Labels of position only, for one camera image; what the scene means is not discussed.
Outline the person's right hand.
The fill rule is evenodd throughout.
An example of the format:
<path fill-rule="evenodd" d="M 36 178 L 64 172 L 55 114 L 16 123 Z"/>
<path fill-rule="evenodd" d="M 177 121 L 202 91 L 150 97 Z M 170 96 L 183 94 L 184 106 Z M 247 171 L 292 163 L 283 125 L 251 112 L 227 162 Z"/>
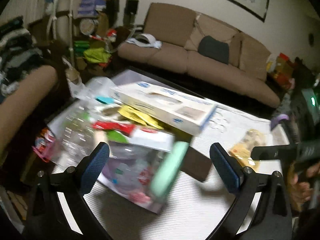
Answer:
<path fill-rule="evenodd" d="M 297 212 L 303 210 L 303 204 L 309 201 L 313 194 L 313 188 L 310 183 L 298 181 L 298 174 L 295 173 L 295 163 L 290 165 L 287 173 L 287 191 L 291 207 Z"/>

